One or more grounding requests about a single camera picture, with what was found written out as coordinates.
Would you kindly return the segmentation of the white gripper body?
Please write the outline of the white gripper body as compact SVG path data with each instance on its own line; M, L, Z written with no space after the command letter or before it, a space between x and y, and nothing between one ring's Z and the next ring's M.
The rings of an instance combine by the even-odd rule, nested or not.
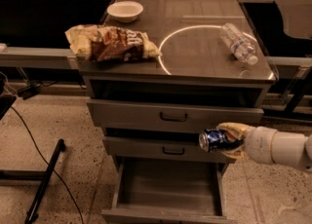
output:
M250 127L244 138L249 158L259 164L273 165L272 142L277 132L266 127Z

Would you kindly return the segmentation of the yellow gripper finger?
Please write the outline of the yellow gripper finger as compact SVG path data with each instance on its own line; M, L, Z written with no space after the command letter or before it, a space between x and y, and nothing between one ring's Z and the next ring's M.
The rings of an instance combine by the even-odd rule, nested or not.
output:
M246 160L248 158L248 155L243 146L233 150L222 151L222 154L234 160Z
M244 139L253 127L242 123L226 122L218 124L217 128L228 131L236 139Z

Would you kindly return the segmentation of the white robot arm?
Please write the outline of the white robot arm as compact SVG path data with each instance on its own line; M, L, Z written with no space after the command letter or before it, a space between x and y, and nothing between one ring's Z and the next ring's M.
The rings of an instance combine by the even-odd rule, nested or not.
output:
M258 164L312 172L312 136L230 122L218 124L217 128L242 139L247 156Z

